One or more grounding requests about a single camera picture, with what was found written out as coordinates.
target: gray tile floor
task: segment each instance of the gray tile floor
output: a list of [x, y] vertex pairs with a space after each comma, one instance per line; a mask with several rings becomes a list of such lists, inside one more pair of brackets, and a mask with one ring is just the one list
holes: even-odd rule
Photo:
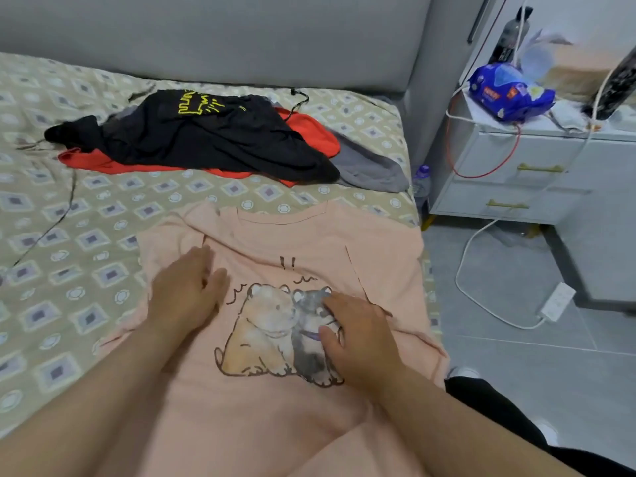
[[[451, 364], [474, 368], [528, 417], [549, 422], [561, 446], [636, 469], [636, 317], [571, 303], [556, 324], [530, 331], [498, 321], [455, 286], [465, 242], [483, 224], [438, 217], [423, 233]], [[460, 276], [478, 301], [524, 326], [560, 281], [542, 236], [501, 232], [475, 238]]]

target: hand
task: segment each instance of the hand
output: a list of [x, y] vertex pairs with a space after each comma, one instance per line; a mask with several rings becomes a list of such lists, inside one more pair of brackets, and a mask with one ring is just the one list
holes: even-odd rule
[[225, 268], [210, 275], [213, 256], [208, 247], [192, 248], [152, 282], [148, 321], [179, 342], [209, 320], [230, 286]]
[[320, 327], [325, 353], [345, 383], [378, 401], [382, 390], [404, 368], [384, 311], [363, 299], [340, 293], [332, 293], [323, 304], [344, 330], [344, 343], [340, 344], [332, 330]]

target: pink t-shirt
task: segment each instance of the pink t-shirt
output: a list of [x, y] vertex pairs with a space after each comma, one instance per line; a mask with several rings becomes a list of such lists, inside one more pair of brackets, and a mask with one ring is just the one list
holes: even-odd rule
[[[333, 201], [290, 215], [195, 203], [138, 236], [147, 280], [208, 245], [231, 286], [135, 409], [99, 476], [421, 475], [384, 412], [343, 385], [318, 328], [338, 331], [331, 291], [381, 306], [402, 359], [443, 386], [417, 228]], [[103, 346], [145, 319], [147, 299]]]

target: patterned bedsheet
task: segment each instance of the patterned bedsheet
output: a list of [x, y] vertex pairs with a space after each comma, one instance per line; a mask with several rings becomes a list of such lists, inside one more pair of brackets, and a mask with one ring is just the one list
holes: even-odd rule
[[[74, 174], [56, 159], [61, 146], [43, 140], [44, 130], [61, 121], [89, 114], [104, 121], [133, 95], [168, 88], [254, 93], [286, 108], [303, 100], [288, 89], [146, 80], [0, 53], [0, 437], [95, 363], [97, 342], [131, 314], [144, 292], [135, 234], [172, 208], [207, 198], [220, 206], [287, 214], [338, 200], [379, 217], [417, 224], [406, 192], [337, 184], [289, 189], [263, 176], [234, 180], [196, 170]], [[303, 91], [310, 101], [302, 112], [392, 158], [409, 176], [395, 107], [349, 91]], [[73, 178], [68, 215], [35, 244], [68, 208]], [[429, 316], [439, 329], [426, 254], [423, 270]]]

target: clothing pile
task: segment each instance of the clothing pile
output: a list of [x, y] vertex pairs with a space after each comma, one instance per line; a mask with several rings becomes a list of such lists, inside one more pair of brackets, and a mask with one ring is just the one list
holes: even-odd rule
[[[318, 338], [320, 326], [340, 329], [323, 297], [363, 297], [387, 314], [402, 360], [443, 387], [449, 357], [426, 315], [418, 228], [335, 201], [276, 216], [203, 201], [137, 240], [148, 281], [208, 246], [231, 286], [96, 475], [424, 475], [386, 414], [343, 385]], [[100, 343], [102, 355], [146, 319], [151, 293]]]
[[87, 116], [51, 127], [44, 137], [69, 149], [59, 156], [65, 165], [107, 174], [192, 168], [236, 179], [261, 173], [288, 187], [338, 182], [408, 189], [393, 160], [256, 95], [162, 90], [101, 126]]

